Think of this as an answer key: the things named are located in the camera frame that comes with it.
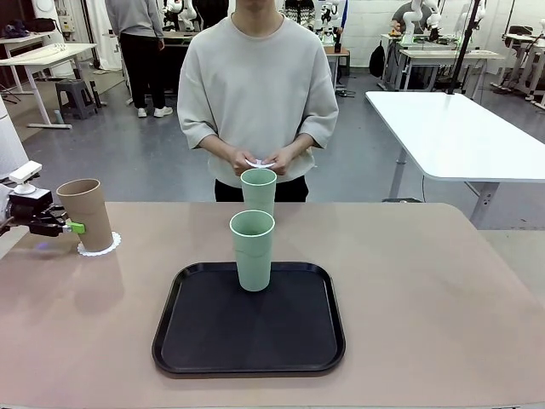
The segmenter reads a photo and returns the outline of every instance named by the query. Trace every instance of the paper cup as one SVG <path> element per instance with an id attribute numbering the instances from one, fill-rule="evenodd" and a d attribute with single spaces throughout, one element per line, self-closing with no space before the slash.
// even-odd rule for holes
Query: paper cup
<path id="1" fill-rule="evenodd" d="M 229 222 L 238 281 L 246 291 L 261 291 L 271 279 L 274 219 L 265 211 L 245 210 Z"/>
<path id="2" fill-rule="evenodd" d="M 246 209 L 262 210 L 273 216 L 276 180 L 276 173 L 274 173 L 272 170 L 246 170 L 240 176 Z"/>
<path id="3" fill-rule="evenodd" d="M 99 181 L 69 181 L 57 189 L 57 196 L 68 217 L 85 226 L 85 233 L 79 234 L 79 238 L 86 251 L 103 251 L 112 245 L 112 228 Z"/>

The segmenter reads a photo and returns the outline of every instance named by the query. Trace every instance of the tray rim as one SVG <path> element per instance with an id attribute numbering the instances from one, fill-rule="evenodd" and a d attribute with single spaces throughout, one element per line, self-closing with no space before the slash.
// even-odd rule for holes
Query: tray rim
<path id="1" fill-rule="evenodd" d="M 336 293 L 335 293 L 335 287 L 333 285 L 333 280 L 331 279 L 331 276 L 325 271 L 323 268 L 321 268 L 319 265 L 311 263 L 311 262 L 272 262 L 271 263 L 271 270 L 274 270 L 274 267 L 277 266 L 297 266 L 298 269 L 305 269 L 305 270 L 315 270 L 316 273 L 320 274 L 322 278 L 324 279 L 324 282 L 326 284 L 325 289 L 328 296 L 328 301 L 330 305 L 330 314 L 331 314 L 331 321 L 333 324 L 333 329 L 335 333 L 335 339 L 337 344 L 337 350 L 335 355 L 333 356 L 332 360 L 328 362 L 327 364 L 321 365 L 321 366 L 315 366 L 314 368 L 307 368 L 307 369 L 293 369 L 293 370 L 269 370 L 269 369 L 241 369 L 241 370 L 230 370 L 230 371 L 205 371 L 205 370 L 186 370 L 186 371 L 179 371 L 164 361 L 161 351 L 163 349 L 164 344 L 164 334 L 166 333 L 166 330 L 169 328 L 170 325 L 170 319 L 172 316 L 172 309 L 174 305 L 176 304 L 176 301 L 178 300 L 178 296 L 180 295 L 180 287 L 181 287 L 181 281 L 190 275 L 199 273 L 203 271 L 205 266 L 219 266 L 224 265 L 225 270 L 228 270 L 227 266 L 232 266 L 233 264 L 236 264 L 236 262 L 196 262 L 194 264 L 191 264 L 185 268 L 183 268 L 180 272 L 176 274 L 174 279 L 172 280 L 172 284 L 170 285 L 169 295 L 167 296 L 166 302 L 164 304 L 163 312 L 161 313 L 161 318 L 158 322 L 158 328 L 155 332 L 155 336 L 153 337 L 152 342 L 152 357 L 155 361 L 155 364 L 163 371 L 167 372 L 168 374 L 172 375 L 240 375 L 240 374 L 317 374 L 320 372 L 327 372 L 337 366 L 347 348 L 346 339 L 344 336 L 344 330 L 342 327 L 341 322 L 341 315 L 339 313 L 339 307 L 336 300 Z"/>

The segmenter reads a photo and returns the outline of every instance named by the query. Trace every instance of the tray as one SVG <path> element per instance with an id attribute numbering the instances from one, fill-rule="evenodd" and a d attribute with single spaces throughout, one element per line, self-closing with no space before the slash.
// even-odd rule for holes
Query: tray
<path id="1" fill-rule="evenodd" d="M 234 262 L 184 268 L 152 345 L 174 374 L 311 375 L 337 365 L 345 339 L 331 277 L 305 262 L 273 262 L 264 291 L 247 292 Z"/>

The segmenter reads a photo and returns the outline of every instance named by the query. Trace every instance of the mint green cup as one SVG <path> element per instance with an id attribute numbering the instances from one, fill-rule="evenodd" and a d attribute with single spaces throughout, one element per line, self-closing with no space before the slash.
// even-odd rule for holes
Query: mint green cup
<path id="1" fill-rule="evenodd" d="M 273 216 L 276 179 L 276 173 L 270 169 L 246 170 L 240 176 L 246 209 L 262 210 Z"/>
<path id="2" fill-rule="evenodd" d="M 237 213 L 229 222 L 237 260 L 238 282 L 246 291 L 261 291 L 271 279 L 273 217 L 261 210 Z"/>

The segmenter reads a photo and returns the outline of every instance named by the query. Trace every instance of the cup rim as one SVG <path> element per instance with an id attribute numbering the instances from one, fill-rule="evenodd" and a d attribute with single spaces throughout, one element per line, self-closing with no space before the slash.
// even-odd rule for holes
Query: cup rim
<path id="1" fill-rule="evenodd" d="M 267 171 L 267 172 L 270 172 L 270 173 L 272 173 L 272 174 L 274 175 L 274 179 L 272 179 L 271 181 L 268 181 L 267 183 L 249 183 L 249 182 L 245 181 L 245 180 L 244 180 L 244 174 L 246 174 L 247 172 L 254 171 L 254 170 L 259 170 L 259 171 L 265 170 L 265 171 Z M 242 175 L 240 176 L 240 181 L 241 181 L 242 183 L 244 183 L 245 185 L 248 185 L 248 186 L 266 186 L 266 185 L 270 185 L 270 184 L 274 183 L 277 179 L 278 179 L 278 175 L 277 175 L 275 172 L 273 172 L 272 170 L 266 169 L 266 168 L 260 168 L 260 169 L 257 169 L 257 168 L 255 168 L 255 169 L 248 169 L 248 170 L 245 170 L 245 171 L 242 173 Z"/>
<path id="2" fill-rule="evenodd" d="M 272 220 L 271 228 L 269 228 L 266 232 L 259 233 L 259 234 L 242 234 L 242 233 L 237 232 L 234 228 L 232 228 L 232 221 L 234 220 L 235 217 L 237 217 L 239 215 L 242 215 L 243 213 L 249 213 L 249 212 L 251 212 L 251 213 L 264 213 L 267 216 L 269 216 L 271 218 L 271 220 Z M 243 210 L 243 211 L 240 211 L 239 213 L 237 213 L 236 215 L 234 215 L 233 217 L 231 217 L 231 220 L 229 221 L 229 228 L 231 229 L 231 231 L 233 233 L 235 233 L 237 236 L 240 236 L 240 237 L 262 237 L 262 236 L 265 236 L 265 235 L 269 234 L 274 229 L 275 225 L 276 225 L 276 221 L 274 220 L 274 217 L 272 217 L 270 214 L 268 214 L 266 211 L 263 211 L 263 210 Z"/>
<path id="3" fill-rule="evenodd" d="M 67 194 L 67 193 L 60 193 L 59 191 L 64 187 L 64 186 L 67 186 L 67 185 L 70 185 L 72 183 L 76 183 L 78 181 L 96 181 L 96 186 L 93 187 L 92 189 L 90 190 L 86 190 L 85 192 L 81 192 L 81 193 L 72 193 L 72 194 Z M 100 187 L 100 181 L 98 179 L 94 179 L 92 177 L 86 177 L 86 178 L 83 178 L 83 179 L 76 179 L 75 181 L 68 181 L 66 183 L 63 183 L 62 185 L 60 185 L 59 187 L 57 187 L 57 196 L 59 197 L 63 197 L 63 198 L 73 198 L 75 196 L 81 196 L 82 194 L 87 194 L 87 193 L 90 193 L 90 192 L 93 192 L 94 190 L 98 189 Z"/>

